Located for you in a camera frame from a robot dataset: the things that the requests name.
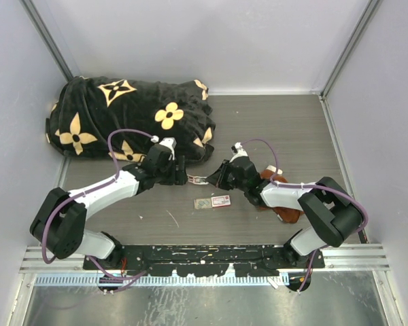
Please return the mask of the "red white staple box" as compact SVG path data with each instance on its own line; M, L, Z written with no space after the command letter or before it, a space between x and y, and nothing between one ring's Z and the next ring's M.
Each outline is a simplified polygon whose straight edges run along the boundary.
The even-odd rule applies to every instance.
M200 209L216 209L231 205L231 197L229 195L214 196L211 198L194 199L194 208Z

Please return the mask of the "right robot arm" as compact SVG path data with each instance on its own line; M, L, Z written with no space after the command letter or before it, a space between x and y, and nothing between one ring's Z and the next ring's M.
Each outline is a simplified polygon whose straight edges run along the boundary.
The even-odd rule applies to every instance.
M286 209L306 216L310 226L297 232L285 244L283 260L301 267L314 251L340 247L368 222L368 213L332 178L315 183L287 183L277 170L258 172L248 157L225 160L216 172L205 178L223 190L238 189L254 206Z

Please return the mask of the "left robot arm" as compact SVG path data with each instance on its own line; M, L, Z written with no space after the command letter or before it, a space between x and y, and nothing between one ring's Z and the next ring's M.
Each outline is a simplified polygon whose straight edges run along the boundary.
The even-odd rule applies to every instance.
M86 221L156 184L185 184L185 159L176 155L175 147L175 139L164 138L150 148L142 162L126 165L110 178L69 192L60 187L51 190L30 227L30 233L41 243L44 261L50 264L79 253L98 259L107 269L117 268L124 256L122 245L105 232L87 230Z

